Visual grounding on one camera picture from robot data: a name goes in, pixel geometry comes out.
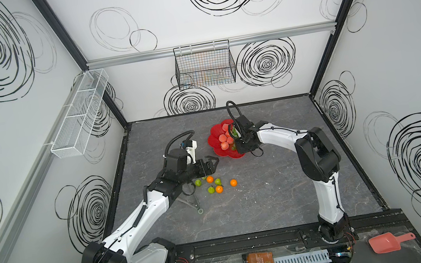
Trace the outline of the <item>green grape bunch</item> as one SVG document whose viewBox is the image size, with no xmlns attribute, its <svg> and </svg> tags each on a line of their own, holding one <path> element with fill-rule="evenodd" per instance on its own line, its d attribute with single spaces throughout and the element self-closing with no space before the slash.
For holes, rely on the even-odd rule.
<svg viewBox="0 0 421 263">
<path fill-rule="evenodd" d="M 239 134 L 238 134 L 238 132 L 237 132 L 237 130 L 235 128 L 231 128 L 230 135 L 232 135 L 235 138 L 239 138 L 240 137 Z"/>
</svg>

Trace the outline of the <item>red flower-shaped bowl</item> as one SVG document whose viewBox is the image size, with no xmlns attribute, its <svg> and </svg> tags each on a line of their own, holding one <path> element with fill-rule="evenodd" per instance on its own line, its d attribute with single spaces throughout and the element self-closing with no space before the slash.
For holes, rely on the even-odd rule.
<svg viewBox="0 0 421 263">
<path fill-rule="evenodd" d="M 233 120 L 225 119 L 220 124 L 211 127 L 207 142 L 218 156 L 242 158 L 244 154 L 240 154 L 234 144 L 234 137 L 238 137 L 238 134 L 232 124 Z"/>
</svg>

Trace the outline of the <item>peach top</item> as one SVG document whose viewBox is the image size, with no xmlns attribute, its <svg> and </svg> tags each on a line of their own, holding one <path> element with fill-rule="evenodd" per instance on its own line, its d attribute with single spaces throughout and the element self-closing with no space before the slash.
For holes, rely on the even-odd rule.
<svg viewBox="0 0 421 263">
<path fill-rule="evenodd" d="M 218 137 L 218 139 L 219 139 L 219 141 L 220 142 L 225 142 L 225 141 L 227 141 L 227 137 L 223 134 L 223 135 L 220 135 L 219 137 Z"/>
</svg>

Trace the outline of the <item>red peach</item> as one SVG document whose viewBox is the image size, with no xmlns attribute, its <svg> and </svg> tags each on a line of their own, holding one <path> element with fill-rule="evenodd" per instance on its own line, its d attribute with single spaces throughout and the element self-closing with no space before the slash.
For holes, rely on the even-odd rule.
<svg viewBox="0 0 421 263">
<path fill-rule="evenodd" d="M 224 123 L 224 124 L 223 124 L 223 126 L 222 126 L 222 129 L 223 129 L 225 132 L 227 132 L 227 131 L 228 131 L 228 128 L 229 128 L 229 125 L 230 125 L 230 124 L 228 124 L 228 123 Z"/>
</svg>

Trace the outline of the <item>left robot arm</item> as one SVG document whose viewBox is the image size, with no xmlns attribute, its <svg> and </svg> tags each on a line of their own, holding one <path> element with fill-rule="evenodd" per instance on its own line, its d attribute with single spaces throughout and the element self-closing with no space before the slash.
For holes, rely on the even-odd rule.
<svg viewBox="0 0 421 263">
<path fill-rule="evenodd" d="M 185 184 L 216 172 L 219 159 L 207 156 L 180 171 L 162 169 L 155 180 L 143 187 L 143 200 L 132 214 L 101 242 L 91 242 L 81 263 L 175 263 L 171 243 L 154 240 L 141 251 L 138 245 L 154 223 L 169 210 Z"/>
</svg>

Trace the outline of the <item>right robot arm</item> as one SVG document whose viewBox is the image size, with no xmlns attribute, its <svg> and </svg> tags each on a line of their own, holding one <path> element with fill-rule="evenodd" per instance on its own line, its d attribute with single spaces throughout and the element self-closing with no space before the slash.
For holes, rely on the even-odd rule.
<svg viewBox="0 0 421 263">
<path fill-rule="evenodd" d="M 317 193 L 318 231 L 322 239 L 334 244 L 344 236 L 349 219 L 338 187 L 341 156 L 322 129 L 296 130 L 266 121 L 255 124 L 242 115 L 229 126 L 228 131 L 233 135 L 240 154 L 259 150 L 264 144 L 295 152 L 304 174 L 313 181 Z"/>
</svg>

